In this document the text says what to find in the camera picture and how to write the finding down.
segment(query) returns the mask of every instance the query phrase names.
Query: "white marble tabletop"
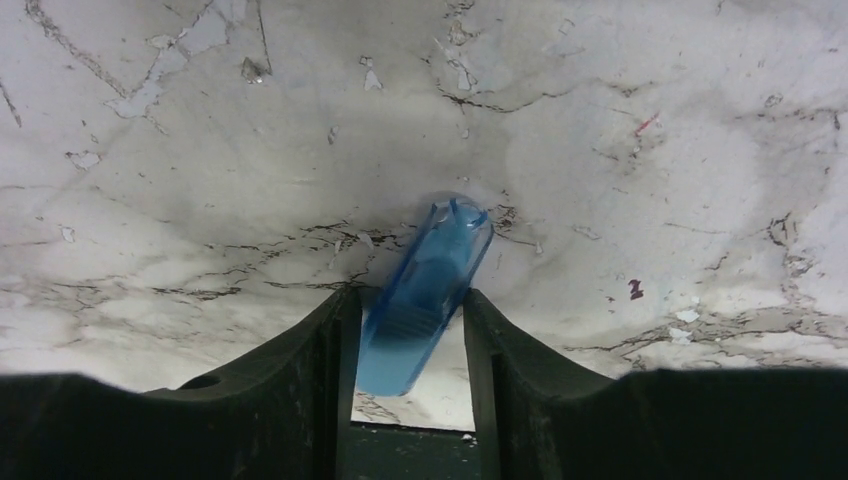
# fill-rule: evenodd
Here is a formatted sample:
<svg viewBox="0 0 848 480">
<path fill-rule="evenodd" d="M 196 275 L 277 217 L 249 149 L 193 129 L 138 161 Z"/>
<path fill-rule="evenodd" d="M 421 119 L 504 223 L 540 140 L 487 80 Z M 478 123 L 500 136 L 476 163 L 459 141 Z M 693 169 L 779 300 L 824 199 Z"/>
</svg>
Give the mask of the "white marble tabletop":
<svg viewBox="0 0 848 480">
<path fill-rule="evenodd" d="M 476 286 L 599 372 L 846 366 L 846 24 L 840 0 L 0 2 L 0 372 L 179 386 L 380 285 L 440 191 L 496 222 Z M 473 429 L 461 330 L 354 418 Z"/>
</svg>

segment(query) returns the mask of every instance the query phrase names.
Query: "red mark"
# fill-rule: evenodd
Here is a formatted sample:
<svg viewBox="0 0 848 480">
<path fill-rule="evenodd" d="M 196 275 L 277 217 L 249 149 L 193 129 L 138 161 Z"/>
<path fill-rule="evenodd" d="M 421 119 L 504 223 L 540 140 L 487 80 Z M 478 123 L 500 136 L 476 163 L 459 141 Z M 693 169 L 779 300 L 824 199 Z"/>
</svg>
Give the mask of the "red mark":
<svg viewBox="0 0 848 480">
<path fill-rule="evenodd" d="M 639 125 L 639 128 L 637 128 L 637 129 L 636 129 L 636 131 L 635 131 L 635 132 L 633 132 L 633 135 L 635 135 L 635 136 L 637 136 L 637 137 L 638 137 L 639 135 L 641 135 L 641 134 L 642 134 L 642 131 L 643 131 L 643 130 L 645 130 L 646 128 L 648 128 L 648 125 L 650 125 L 650 124 L 654 123 L 654 120 L 656 120 L 657 118 L 659 118 L 659 116 L 660 116 L 660 112 L 657 112 L 657 113 L 655 113 L 655 114 L 654 114 L 654 116 L 653 116 L 653 117 L 651 117 L 651 118 L 649 118 L 649 119 L 645 120 L 645 123 L 643 123 L 642 125 Z"/>
<path fill-rule="evenodd" d="M 637 298 L 645 296 L 645 292 L 639 289 L 639 285 L 641 285 L 642 282 L 634 278 L 627 282 L 627 284 L 630 285 L 630 300 L 636 300 Z"/>
</svg>

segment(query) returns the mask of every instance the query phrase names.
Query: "translucent blue cap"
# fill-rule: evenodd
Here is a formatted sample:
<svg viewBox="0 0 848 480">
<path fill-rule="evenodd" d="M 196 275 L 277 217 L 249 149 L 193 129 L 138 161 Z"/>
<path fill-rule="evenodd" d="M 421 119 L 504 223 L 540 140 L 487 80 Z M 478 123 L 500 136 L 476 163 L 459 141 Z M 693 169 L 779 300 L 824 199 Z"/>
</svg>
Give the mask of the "translucent blue cap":
<svg viewBox="0 0 848 480">
<path fill-rule="evenodd" d="M 357 387 L 397 396 L 412 389 L 462 303 L 494 229 L 465 198 L 434 203 L 415 241 L 365 319 Z"/>
</svg>

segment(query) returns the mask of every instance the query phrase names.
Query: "worn surface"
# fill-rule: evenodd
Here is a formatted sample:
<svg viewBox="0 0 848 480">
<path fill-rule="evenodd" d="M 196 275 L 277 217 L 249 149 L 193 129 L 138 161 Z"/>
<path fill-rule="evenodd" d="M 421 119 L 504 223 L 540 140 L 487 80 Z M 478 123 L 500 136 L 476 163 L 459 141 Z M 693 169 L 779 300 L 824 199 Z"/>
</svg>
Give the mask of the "worn surface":
<svg viewBox="0 0 848 480">
<path fill-rule="evenodd" d="M 495 220 L 476 286 L 592 369 L 848 365 L 846 21 L 838 0 L 2 2 L 0 371 L 179 386 L 381 284 L 445 190 Z M 354 418 L 471 429 L 461 330 Z"/>
</svg>

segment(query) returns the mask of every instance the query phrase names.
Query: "blue object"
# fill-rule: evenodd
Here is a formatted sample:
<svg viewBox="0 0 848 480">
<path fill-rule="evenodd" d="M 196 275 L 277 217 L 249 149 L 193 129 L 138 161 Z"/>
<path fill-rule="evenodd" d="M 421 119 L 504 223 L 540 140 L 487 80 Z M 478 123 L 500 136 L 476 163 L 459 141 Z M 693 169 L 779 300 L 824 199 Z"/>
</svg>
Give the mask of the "blue object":
<svg viewBox="0 0 848 480">
<path fill-rule="evenodd" d="M 365 319 L 357 387 L 397 396 L 412 389 L 492 242 L 485 210 L 465 198 L 434 203 Z"/>
</svg>

